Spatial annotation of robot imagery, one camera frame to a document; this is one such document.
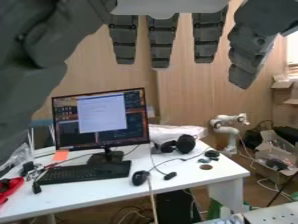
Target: computer mouse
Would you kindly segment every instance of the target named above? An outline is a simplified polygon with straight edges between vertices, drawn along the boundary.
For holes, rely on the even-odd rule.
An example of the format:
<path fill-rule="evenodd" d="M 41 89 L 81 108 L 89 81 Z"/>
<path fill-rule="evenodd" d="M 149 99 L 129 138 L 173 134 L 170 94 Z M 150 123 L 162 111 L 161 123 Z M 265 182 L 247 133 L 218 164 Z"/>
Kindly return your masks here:
<path fill-rule="evenodd" d="M 132 178 L 133 185 L 134 186 L 141 186 L 145 183 L 149 175 L 150 175 L 150 173 L 145 170 L 137 171 L 133 174 L 133 178 Z"/>

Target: wood paneling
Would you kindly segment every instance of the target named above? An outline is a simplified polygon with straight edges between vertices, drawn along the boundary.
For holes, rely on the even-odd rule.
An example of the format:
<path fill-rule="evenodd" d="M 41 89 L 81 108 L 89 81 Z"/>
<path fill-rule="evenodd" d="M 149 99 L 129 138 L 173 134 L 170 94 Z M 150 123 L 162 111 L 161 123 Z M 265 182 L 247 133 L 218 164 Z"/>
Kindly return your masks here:
<path fill-rule="evenodd" d="M 227 33 L 234 25 L 234 11 L 242 1 L 231 0 L 226 26 L 213 64 L 196 64 L 190 14 L 181 14 L 174 41 L 172 66 L 158 71 L 161 122 L 208 126 L 217 114 L 246 112 L 251 125 L 271 119 L 271 75 L 285 69 L 285 41 L 278 37 L 274 50 L 257 81 L 241 90 L 227 81 Z"/>
<path fill-rule="evenodd" d="M 65 78 L 53 90 L 35 119 L 51 118 L 51 97 L 136 87 L 146 88 L 148 104 L 158 108 L 156 76 L 150 68 L 150 52 L 145 17 L 140 17 L 136 62 L 118 65 L 114 59 L 108 27 L 88 36 L 66 61 Z"/>

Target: desk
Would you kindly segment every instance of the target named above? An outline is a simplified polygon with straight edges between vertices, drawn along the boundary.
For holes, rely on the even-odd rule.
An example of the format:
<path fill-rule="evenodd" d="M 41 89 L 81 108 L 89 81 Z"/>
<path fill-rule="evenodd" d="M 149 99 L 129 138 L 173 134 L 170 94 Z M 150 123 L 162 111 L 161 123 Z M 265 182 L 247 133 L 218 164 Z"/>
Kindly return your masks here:
<path fill-rule="evenodd" d="M 154 163 L 158 164 L 173 158 L 190 158 L 205 151 L 208 147 L 202 141 L 197 141 L 192 153 L 181 155 L 173 152 L 170 154 L 153 155 Z M 118 150 L 129 152 L 132 148 L 133 146 L 126 146 L 118 148 Z M 70 152 L 69 158 L 100 151 L 97 149 Z M 209 196 L 235 213 L 243 212 L 242 179 L 250 175 L 249 171 L 223 155 L 221 155 L 218 162 L 210 163 L 213 165 L 212 170 L 201 170 L 197 160 L 202 157 L 197 157 L 186 162 L 180 160 L 172 161 L 161 165 L 158 168 L 165 173 L 177 172 L 177 177 L 170 181 L 165 181 L 164 176 L 157 171 L 152 171 L 154 194 L 208 185 Z M 48 165 L 52 163 L 52 158 L 53 155 L 39 158 L 36 162 Z M 85 156 L 66 162 L 64 165 L 84 164 L 88 158 Z M 148 184 L 134 187 L 130 179 L 136 171 L 149 170 L 153 167 L 149 145 L 141 145 L 125 157 L 125 160 L 132 160 L 132 170 L 128 178 L 47 185 L 41 186 L 43 192 L 37 195 L 32 193 L 32 182 L 27 182 L 0 208 L 0 223 L 148 196 Z M 16 171 L 17 169 L 13 168 L 4 178 L 15 177 Z"/>

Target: document on screen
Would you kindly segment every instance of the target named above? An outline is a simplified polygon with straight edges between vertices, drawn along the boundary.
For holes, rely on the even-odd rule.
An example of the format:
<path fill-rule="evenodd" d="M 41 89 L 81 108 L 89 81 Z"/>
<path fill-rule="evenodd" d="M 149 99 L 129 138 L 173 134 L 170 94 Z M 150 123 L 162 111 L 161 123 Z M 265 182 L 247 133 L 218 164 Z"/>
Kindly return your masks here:
<path fill-rule="evenodd" d="M 80 97 L 77 115 L 80 133 L 126 129 L 124 94 Z"/>

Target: keyboard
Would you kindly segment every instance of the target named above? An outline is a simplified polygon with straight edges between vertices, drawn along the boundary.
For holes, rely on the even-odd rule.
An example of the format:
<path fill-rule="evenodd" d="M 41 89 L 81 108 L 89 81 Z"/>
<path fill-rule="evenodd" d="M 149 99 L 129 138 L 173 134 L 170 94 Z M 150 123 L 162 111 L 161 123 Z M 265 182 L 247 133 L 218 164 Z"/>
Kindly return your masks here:
<path fill-rule="evenodd" d="M 51 168 L 37 180 L 40 185 L 90 180 L 106 180 L 129 176 L 132 161 L 108 162 L 97 165 L 61 166 Z"/>

